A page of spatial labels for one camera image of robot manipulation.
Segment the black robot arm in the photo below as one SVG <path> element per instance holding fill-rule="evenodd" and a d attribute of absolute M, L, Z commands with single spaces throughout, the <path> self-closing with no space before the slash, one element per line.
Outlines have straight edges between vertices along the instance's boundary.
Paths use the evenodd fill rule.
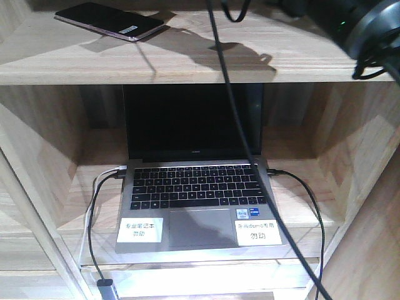
<path fill-rule="evenodd" d="M 293 18 L 307 16 L 351 59 L 399 64 L 399 1 L 268 1 Z"/>

